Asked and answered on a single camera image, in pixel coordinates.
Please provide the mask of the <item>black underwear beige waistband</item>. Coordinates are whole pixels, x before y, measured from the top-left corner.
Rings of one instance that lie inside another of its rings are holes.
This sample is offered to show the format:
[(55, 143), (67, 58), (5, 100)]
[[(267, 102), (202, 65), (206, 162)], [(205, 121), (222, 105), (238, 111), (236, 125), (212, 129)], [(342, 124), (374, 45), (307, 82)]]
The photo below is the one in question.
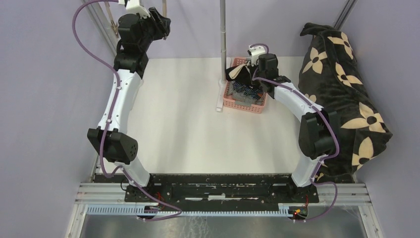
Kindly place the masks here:
[(256, 86), (253, 81), (254, 73), (258, 67), (250, 64), (240, 64), (225, 70), (226, 80), (229, 82), (238, 82), (246, 86)]

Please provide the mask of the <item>beige clip hanger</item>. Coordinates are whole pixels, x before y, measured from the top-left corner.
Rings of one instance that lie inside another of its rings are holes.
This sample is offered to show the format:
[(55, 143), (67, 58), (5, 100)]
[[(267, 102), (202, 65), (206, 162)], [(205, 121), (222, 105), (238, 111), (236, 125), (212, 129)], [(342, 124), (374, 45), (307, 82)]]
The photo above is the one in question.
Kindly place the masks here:
[(107, 8), (106, 11), (107, 11), (107, 14), (108, 14), (108, 18), (110, 20), (111, 28), (112, 28), (116, 38), (119, 38), (118, 29), (117, 29), (118, 25), (115, 23), (110, 9)]
[(167, 17), (167, 0), (162, 0), (162, 15), (163, 17)]

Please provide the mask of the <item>grey striped underwear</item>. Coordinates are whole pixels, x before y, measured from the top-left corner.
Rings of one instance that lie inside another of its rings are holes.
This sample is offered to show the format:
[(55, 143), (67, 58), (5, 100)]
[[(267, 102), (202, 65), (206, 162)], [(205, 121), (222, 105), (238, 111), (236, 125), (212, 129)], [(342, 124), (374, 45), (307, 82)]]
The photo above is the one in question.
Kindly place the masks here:
[(238, 92), (234, 91), (232, 84), (230, 84), (229, 87), (228, 87), (227, 95), (231, 96), (233, 100), (243, 102), (243, 103), (250, 103), (250, 104), (255, 104), (255, 105), (261, 106), (264, 102), (263, 97), (261, 97), (259, 100), (257, 100), (257, 99), (254, 99), (254, 98), (250, 97), (250, 96), (246, 96), (243, 93), (238, 93)]

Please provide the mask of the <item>navy striped underwear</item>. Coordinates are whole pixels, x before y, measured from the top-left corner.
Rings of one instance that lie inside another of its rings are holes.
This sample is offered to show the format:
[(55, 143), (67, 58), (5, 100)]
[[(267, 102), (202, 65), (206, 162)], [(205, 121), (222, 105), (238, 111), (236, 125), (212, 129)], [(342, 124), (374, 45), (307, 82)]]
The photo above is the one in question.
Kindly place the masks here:
[(249, 86), (236, 81), (232, 83), (234, 91), (243, 93), (246, 96), (250, 96), (254, 99), (259, 100), (263, 96), (263, 91), (260, 87)]

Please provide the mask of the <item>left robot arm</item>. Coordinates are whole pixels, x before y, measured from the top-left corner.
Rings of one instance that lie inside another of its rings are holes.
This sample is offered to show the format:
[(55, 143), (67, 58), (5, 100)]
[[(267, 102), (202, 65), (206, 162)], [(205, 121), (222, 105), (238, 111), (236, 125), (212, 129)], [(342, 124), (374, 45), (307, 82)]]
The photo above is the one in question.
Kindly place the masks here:
[(105, 113), (96, 128), (90, 128), (88, 140), (98, 152), (103, 175), (110, 178), (115, 172), (105, 170), (105, 161), (122, 170), (128, 182), (136, 186), (143, 201), (154, 199), (156, 188), (149, 184), (151, 175), (137, 157), (139, 145), (128, 136), (128, 117), (143, 83), (148, 64), (147, 50), (153, 41), (170, 33), (171, 20), (155, 7), (141, 13), (133, 10), (118, 20), (120, 39), (111, 67), (114, 79)]

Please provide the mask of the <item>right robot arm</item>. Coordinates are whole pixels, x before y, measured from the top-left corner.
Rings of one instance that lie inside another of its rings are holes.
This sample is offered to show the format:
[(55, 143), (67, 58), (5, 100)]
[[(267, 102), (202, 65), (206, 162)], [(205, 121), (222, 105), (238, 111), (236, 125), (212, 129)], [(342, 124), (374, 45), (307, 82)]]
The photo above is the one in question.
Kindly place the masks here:
[(306, 188), (314, 185), (315, 175), (323, 162), (340, 152), (339, 115), (335, 110), (311, 101), (288, 77), (280, 75), (275, 54), (252, 56), (251, 65), (255, 68), (252, 85), (261, 87), (268, 96), (285, 105), (300, 122), (301, 157), (286, 188), (288, 199), (299, 202), (306, 196)]

